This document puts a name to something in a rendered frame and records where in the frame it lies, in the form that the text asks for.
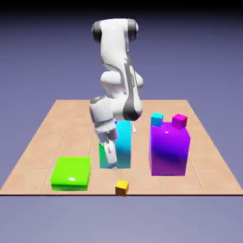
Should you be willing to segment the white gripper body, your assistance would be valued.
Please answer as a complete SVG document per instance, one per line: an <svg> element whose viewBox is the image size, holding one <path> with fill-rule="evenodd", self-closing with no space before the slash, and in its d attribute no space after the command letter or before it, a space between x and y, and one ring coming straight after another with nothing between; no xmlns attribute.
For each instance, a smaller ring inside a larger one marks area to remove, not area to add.
<svg viewBox="0 0 243 243"><path fill-rule="evenodd" d="M117 163L117 155L114 141L107 140L104 143L104 151L108 164L115 165Z"/></svg>

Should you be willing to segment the small yellow cube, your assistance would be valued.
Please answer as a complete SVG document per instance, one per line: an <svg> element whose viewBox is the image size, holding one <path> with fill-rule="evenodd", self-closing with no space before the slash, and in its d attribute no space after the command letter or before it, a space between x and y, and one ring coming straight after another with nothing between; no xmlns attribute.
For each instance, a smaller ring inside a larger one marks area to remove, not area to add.
<svg viewBox="0 0 243 243"><path fill-rule="evenodd" d="M129 182L119 179L115 186L117 196L126 196L129 188Z"/></svg>

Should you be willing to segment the small cyan cube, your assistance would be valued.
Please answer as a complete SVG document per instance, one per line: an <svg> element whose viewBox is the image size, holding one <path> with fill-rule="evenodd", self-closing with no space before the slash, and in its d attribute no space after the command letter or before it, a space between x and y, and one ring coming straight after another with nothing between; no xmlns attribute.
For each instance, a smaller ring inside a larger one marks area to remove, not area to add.
<svg viewBox="0 0 243 243"><path fill-rule="evenodd" d="M163 124L163 114L158 112L153 112L151 115L150 125L154 127L161 127Z"/></svg>

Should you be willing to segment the small magenta cube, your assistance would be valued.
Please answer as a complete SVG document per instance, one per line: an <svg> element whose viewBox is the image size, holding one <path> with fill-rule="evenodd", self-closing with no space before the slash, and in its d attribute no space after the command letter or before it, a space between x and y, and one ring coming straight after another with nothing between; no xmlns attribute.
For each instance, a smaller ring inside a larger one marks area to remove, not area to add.
<svg viewBox="0 0 243 243"><path fill-rule="evenodd" d="M172 117L171 125L177 129L183 129L187 125L187 116L176 114Z"/></svg>

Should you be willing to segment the large cyan box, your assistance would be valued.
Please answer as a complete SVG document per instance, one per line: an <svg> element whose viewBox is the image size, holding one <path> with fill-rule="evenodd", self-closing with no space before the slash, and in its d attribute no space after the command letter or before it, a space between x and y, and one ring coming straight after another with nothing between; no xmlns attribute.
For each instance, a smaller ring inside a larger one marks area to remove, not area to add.
<svg viewBox="0 0 243 243"><path fill-rule="evenodd" d="M118 121L116 123L118 138L115 142L117 168L131 168L131 122ZM112 168L108 163L104 146L99 142L100 168Z"/></svg>

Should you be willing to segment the large green box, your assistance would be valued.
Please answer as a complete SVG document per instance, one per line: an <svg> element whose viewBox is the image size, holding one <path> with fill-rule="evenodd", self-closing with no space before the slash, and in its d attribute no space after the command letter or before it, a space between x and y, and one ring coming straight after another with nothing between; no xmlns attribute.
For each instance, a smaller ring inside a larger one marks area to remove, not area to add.
<svg viewBox="0 0 243 243"><path fill-rule="evenodd" d="M87 191L91 172L90 157L59 157L50 183L53 191Z"/></svg>

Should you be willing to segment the large purple box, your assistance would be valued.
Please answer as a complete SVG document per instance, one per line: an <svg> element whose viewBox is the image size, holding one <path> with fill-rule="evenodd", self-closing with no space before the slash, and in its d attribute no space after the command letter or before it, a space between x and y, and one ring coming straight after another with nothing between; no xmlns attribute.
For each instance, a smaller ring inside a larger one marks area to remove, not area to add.
<svg viewBox="0 0 243 243"><path fill-rule="evenodd" d="M178 129L170 122L150 127L149 163L153 176L186 174L190 136L186 128Z"/></svg>

